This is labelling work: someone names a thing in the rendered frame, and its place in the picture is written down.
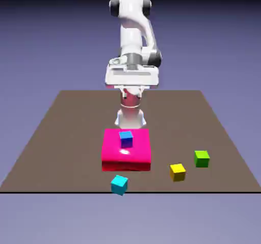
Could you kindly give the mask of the small cyan cube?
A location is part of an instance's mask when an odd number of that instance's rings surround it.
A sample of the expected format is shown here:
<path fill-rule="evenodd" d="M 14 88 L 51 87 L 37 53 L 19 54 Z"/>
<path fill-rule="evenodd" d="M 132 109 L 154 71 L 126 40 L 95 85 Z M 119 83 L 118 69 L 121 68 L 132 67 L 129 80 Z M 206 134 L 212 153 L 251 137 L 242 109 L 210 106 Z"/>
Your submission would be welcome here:
<path fill-rule="evenodd" d="M 123 196 L 127 190 L 128 178 L 116 175 L 111 181 L 111 192 Z"/>

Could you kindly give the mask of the small green cube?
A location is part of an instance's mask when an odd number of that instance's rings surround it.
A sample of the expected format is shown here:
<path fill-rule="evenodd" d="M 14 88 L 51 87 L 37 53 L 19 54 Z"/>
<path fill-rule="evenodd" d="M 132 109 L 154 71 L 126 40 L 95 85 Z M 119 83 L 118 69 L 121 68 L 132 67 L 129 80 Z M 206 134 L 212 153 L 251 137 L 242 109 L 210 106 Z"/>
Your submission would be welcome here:
<path fill-rule="evenodd" d="M 198 150 L 194 152 L 194 163 L 196 167 L 208 167 L 210 156 L 207 151 Z"/>

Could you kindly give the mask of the small yellow cube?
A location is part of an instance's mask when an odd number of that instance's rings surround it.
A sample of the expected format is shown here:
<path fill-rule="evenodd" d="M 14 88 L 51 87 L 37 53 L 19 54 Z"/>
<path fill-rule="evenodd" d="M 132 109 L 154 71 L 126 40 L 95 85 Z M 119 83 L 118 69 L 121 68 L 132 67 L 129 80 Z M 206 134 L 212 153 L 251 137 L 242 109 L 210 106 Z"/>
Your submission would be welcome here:
<path fill-rule="evenodd" d="M 181 163 L 171 164 L 170 166 L 170 176 L 172 181 L 178 182 L 183 181 L 186 177 L 186 169 Z"/>

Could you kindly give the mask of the large pink box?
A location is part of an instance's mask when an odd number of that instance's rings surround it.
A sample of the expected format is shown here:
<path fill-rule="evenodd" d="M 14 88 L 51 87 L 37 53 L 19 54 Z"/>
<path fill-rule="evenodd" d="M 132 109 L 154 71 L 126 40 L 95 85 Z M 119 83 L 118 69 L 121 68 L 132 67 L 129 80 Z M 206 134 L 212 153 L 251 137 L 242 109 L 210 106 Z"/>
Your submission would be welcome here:
<path fill-rule="evenodd" d="M 119 132 L 131 131 L 133 146 L 121 148 Z M 148 129 L 105 129 L 101 148 L 103 171 L 149 171 L 151 146 Z"/>

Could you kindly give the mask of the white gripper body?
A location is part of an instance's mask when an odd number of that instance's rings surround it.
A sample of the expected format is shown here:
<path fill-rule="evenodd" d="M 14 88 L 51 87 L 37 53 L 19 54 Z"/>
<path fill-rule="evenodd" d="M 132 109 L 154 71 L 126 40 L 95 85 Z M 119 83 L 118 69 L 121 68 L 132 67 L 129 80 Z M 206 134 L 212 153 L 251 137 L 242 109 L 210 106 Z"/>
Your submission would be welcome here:
<path fill-rule="evenodd" d="M 159 84 L 159 69 L 138 65 L 138 69 L 129 70 L 126 64 L 108 64 L 105 76 L 107 86 L 156 87 Z"/>

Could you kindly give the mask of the small blue cube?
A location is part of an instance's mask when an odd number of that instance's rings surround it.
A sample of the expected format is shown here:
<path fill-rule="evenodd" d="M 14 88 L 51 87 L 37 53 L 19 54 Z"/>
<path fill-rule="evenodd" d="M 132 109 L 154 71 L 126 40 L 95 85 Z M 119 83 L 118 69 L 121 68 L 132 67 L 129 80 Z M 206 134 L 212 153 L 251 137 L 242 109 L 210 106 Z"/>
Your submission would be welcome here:
<path fill-rule="evenodd" d="M 121 148 L 131 148 L 133 146 L 133 134 L 131 131 L 119 132 Z"/>

